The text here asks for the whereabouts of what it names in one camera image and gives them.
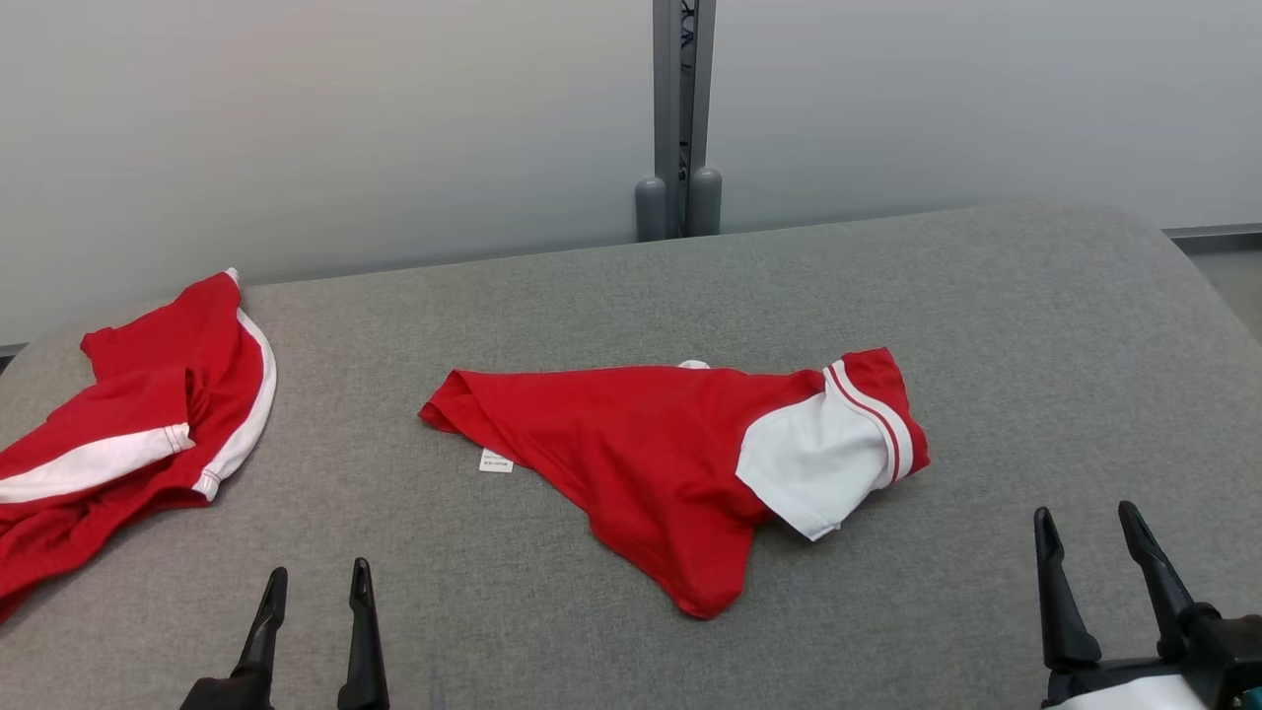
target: clothing tag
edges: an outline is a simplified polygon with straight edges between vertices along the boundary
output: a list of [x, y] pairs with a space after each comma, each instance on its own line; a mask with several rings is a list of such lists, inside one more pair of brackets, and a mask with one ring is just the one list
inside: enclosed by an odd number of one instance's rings
[[487, 473], [502, 472], [506, 474], [512, 470], [512, 462], [509, 462], [490, 449], [483, 449], [482, 463], [478, 464], [477, 470]]

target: floor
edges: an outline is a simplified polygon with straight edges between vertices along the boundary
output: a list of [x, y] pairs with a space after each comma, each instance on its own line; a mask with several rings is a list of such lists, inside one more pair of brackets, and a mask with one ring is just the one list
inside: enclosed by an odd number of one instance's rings
[[1262, 340], [1262, 248], [1189, 253], [1209, 282]]

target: gray table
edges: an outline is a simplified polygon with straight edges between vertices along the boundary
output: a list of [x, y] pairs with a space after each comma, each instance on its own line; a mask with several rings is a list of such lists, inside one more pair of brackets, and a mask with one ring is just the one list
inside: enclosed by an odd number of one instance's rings
[[[0, 377], [0, 445], [91, 382], [62, 329]], [[0, 627], [0, 707], [177, 707], [290, 574], [273, 700], [332, 707], [352, 559], [394, 706], [1036, 707], [1031, 516], [1107, 655], [1156, 641], [1114, 508], [1194, 595], [1262, 610], [1262, 347], [1127, 214], [1015, 204], [250, 288], [280, 385], [252, 460]], [[933, 465], [810, 545], [760, 532], [708, 623], [529, 472], [415, 415], [452, 368], [823, 367], [888, 346]]]

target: red stripe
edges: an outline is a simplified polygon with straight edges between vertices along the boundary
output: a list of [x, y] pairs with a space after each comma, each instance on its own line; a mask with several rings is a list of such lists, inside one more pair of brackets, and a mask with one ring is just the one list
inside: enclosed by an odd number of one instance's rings
[[891, 428], [890, 422], [881, 416], [881, 412], [858, 402], [851, 397], [851, 393], [846, 392], [846, 388], [842, 387], [842, 381], [837, 377], [837, 371], [833, 370], [833, 366], [828, 367], [828, 372], [833, 376], [833, 383], [837, 386], [837, 390], [840, 391], [842, 396], [846, 397], [846, 400], [849, 400], [851, 405], [854, 405], [859, 410], [863, 410], [876, 417], [881, 422], [881, 426], [885, 428], [885, 431], [890, 435], [890, 441], [893, 444], [893, 446], [891, 446], [891, 449], [893, 449], [893, 469], [890, 472], [890, 486], [893, 486], [893, 482], [899, 480], [899, 440], [893, 436], [893, 428]]

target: white wall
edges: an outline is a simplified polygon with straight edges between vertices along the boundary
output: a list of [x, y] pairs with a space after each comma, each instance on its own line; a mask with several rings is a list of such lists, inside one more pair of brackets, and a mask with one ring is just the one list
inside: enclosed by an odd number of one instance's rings
[[246, 280], [634, 237], [649, 3], [0, 4], [0, 344]]
[[723, 231], [1041, 197], [1262, 221], [1257, 0], [718, 0]]

